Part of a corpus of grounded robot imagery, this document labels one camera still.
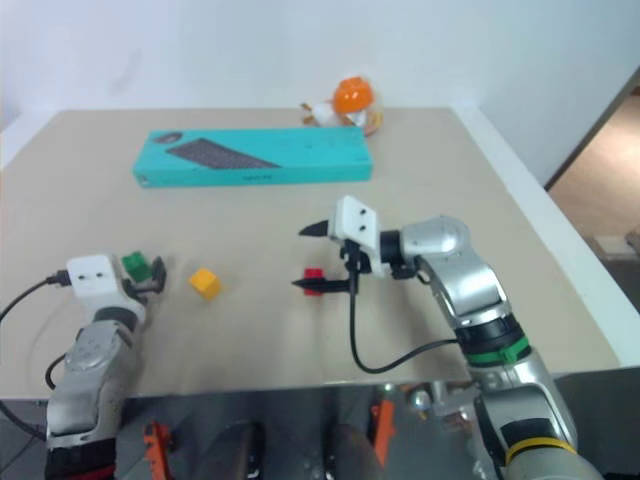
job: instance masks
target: yellow cube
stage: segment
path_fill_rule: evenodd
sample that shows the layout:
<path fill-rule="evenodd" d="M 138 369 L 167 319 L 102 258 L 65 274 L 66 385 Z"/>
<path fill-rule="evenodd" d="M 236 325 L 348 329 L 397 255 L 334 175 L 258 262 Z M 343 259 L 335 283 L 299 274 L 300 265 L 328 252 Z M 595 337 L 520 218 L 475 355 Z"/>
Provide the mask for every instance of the yellow cube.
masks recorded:
<path fill-rule="evenodd" d="M 191 275 L 189 283 L 196 292 L 207 300 L 212 300 L 220 292 L 220 279 L 206 268 L 199 269 Z"/>

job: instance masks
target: table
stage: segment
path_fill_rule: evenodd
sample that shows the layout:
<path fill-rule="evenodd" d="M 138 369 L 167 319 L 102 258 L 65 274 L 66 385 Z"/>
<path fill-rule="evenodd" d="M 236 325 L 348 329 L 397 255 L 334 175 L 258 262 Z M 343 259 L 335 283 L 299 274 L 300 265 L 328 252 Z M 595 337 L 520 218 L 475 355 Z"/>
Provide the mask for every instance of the table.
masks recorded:
<path fill-rule="evenodd" d="M 384 375 L 360 372 L 348 345 L 348 297 L 306 297 L 290 285 L 307 266 L 344 277 L 338 247 L 297 236 L 353 194 L 395 228 L 444 213 L 464 221 L 515 314 L 553 372 L 618 360 L 553 256 L 448 109 L 390 109 L 370 139 L 371 181 L 306 185 L 140 188 L 131 167 L 150 130 L 291 127 L 291 109 L 69 111 L 3 172 L 3 302 L 74 256 L 142 250 L 167 263 L 167 291 L 150 307 L 139 395 L 191 394 L 351 382 L 466 378 L 447 346 Z M 187 278 L 214 271 L 212 302 Z M 70 289 L 45 288 L 0 331 L 0 397 L 48 396 L 46 366 L 87 322 Z M 362 279 L 358 345 L 377 366 L 452 333 L 417 281 Z"/>

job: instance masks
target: yellow ring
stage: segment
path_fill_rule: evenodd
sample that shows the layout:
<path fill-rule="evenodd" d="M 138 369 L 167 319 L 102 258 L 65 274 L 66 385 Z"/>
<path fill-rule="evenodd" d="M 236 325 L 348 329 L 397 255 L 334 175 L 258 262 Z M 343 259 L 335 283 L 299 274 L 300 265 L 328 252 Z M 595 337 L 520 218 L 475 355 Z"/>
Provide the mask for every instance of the yellow ring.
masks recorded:
<path fill-rule="evenodd" d="M 533 437 L 513 444 L 507 451 L 506 464 L 509 465 L 516 453 L 529 447 L 558 447 L 564 448 L 571 453 L 576 453 L 575 449 L 564 440 L 552 437 Z"/>

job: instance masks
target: teal box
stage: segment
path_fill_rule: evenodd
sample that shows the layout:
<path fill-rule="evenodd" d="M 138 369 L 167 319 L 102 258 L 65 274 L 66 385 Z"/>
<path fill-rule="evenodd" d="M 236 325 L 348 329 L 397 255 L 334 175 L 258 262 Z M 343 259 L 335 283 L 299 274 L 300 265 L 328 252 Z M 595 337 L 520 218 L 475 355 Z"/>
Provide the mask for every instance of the teal box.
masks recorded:
<path fill-rule="evenodd" d="M 369 180 L 358 127 L 153 131 L 133 166 L 142 187 Z"/>

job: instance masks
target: black wire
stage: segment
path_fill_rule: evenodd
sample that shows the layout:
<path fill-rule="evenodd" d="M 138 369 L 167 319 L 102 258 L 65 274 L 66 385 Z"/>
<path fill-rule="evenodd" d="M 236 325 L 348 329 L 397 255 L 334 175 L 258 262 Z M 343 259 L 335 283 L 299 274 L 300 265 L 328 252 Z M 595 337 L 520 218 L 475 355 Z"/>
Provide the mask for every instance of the black wire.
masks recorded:
<path fill-rule="evenodd" d="M 18 427 L 23 432 L 28 433 L 32 437 L 35 437 L 43 442 L 47 440 L 47 436 L 44 433 L 24 422 L 22 419 L 16 417 L 16 415 L 11 410 L 9 410 L 9 407 L 7 407 L 1 400 L 0 412 L 4 413 L 5 417 L 7 417 L 16 427 Z"/>
<path fill-rule="evenodd" d="M 51 281 L 48 278 L 45 278 L 41 282 L 36 283 L 33 287 L 27 288 L 24 292 L 22 292 L 20 295 L 14 298 L 13 301 L 9 305 L 7 305 L 7 307 L 2 311 L 2 313 L 0 313 L 0 323 L 2 323 L 2 320 L 4 319 L 4 317 L 7 316 L 7 313 L 9 313 L 11 309 L 15 307 L 18 303 L 20 303 L 20 300 L 24 299 L 24 297 L 26 297 L 27 295 L 35 292 L 40 287 L 44 287 L 45 285 L 49 285 L 50 283 Z"/>
<path fill-rule="evenodd" d="M 452 343 L 458 343 L 458 340 L 455 338 L 450 338 L 446 340 L 438 340 L 436 342 L 427 343 L 426 345 L 422 345 L 414 350 L 411 350 L 406 355 L 394 360 L 393 362 L 384 365 L 382 367 L 371 368 L 367 367 L 362 360 L 360 360 L 360 355 L 358 355 L 358 347 L 356 346 L 356 275 L 355 273 L 349 273 L 349 342 L 351 344 L 351 355 L 353 356 L 353 360 L 356 362 L 356 365 L 360 368 L 360 370 L 366 373 L 385 373 L 389 370 L 393 370 L 398 365 L 403 364 L 407 360 L 411 360 L 416 355 L 420 355 L 427 350 L 431 350 L 433 348 L 442 347 L 444 345 L 449 345 Z"/>
<path fill-rule="evenodd" d="M 62 355 L 60 355 L 53 362 L 51 362 L 51 364 L 47 367 L 47 370 L 44 372 L 44 381 L 46 382 L 47 387 L 49 387 L 51 390 L 55 390 L 56 389 L 56 384 L 53 383 L 53 379 L 51 378 L 51 374 L 53 373 L 53 369 L 56 368 L 56 366 L 62 360 L 64 360 L 64 358 L 66 356 L 67 356 L 66 353 L 63 353 Z"/>
<path fill-rule="evenodd" d="M 7 470 L 9 470 L 9 467 L 11 467 L 11 465 L 13 465 L 14 463 L 16 463 L 18 460 L 20 460 L 20 458 L 22 457 L 22 455 L 24 455 L 25 453 L 27 453 L 27 451 L 33 446 L 33 441 L 36 440 L 36 437 L 30 437 L 29 440 L 27 440 L 27 442 L 24 444 L 24 446 L 18 451 L 18 453 L 16 453 L 11 460 L 9 460 L 7 463 L 4 464 L 4 466 L 2 468 L 0 468 L 0 477 L 2 477 L 2 474 L 4 472 L 6 472 Z"/>

